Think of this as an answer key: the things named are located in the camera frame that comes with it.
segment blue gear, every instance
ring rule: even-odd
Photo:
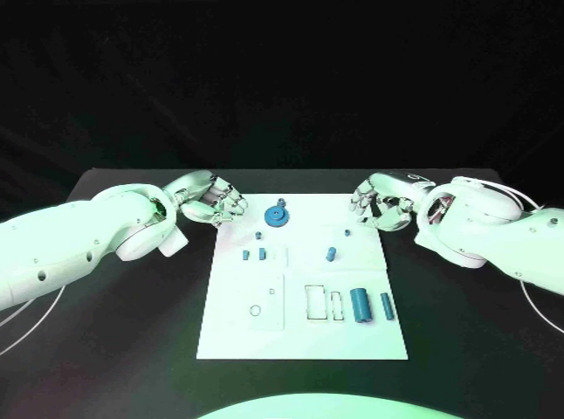
[[[272,227],[283,227],[289,223],[289,211],[285,207],[276,205],[266,211],[266,223]]]

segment robotic arm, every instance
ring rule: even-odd
[[[403,229],[415,214],[416,243],[452,263],[479,268],[491,261],[511,277],[564,295],[564,209],[541,209],[524,196],[534,205],[529,212],[516,195],[524,196],[477,179],[456,177],[436,187],[415,174],[389,171],[358,187],[351,210],[361,215],[376,201],[381,216],[360,223],[386,231]]]
[[[247,207],[234,186],[200,170],[162,189],[116,186],[0,223],[0,310],[89,275],[109,253],[135,260],[158,247],[171,257],[188,244],[178,212],[220,227]]]

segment black curtain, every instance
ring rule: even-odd
[[[0,8],[0,221],[93,167],[491,167],[564,200],[564,2]]]

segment white paper sheet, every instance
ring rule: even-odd
[[[246,215],[221,227],[217,236],[197,358],[407,360],[397,306],[396,320],[387,320],[381,303],[384,292],[393,303],[393,292],[380,234],[355,223],[351,195],[244,197]],[[291,221],[273,228],[265,211],[280,197]],[[259,260],[262,247],[266,260]],[[247,261],[244,250],[252,252]],[[327,320],[308,320],[306,285],[325,286]],[[351,289],[360,287],[371,300],[370,323],[354,320]],[[342,294],[344,321],[332,319],[331,292]]]

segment table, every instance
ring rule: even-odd
[[[117,184],[164,186],[190,170],[90,170],[70,199]],[[216,170],[243,193],[348,193],[376,170]],[[490,169],[415,170],[498,181]],[[381,233],[409,361],[198,361],[216,228],[181,219],[191,243],[172,258],[105,258],[45,323],[0,358],[4,418],[187,418],[267,395],[328,392],[410,402],[468,418],[564,417],[564,337],[520,283],[487,264],[464,269]],[[530,292],[564,326],[564,298]],[[0,331],[28,330],[55,293]]]

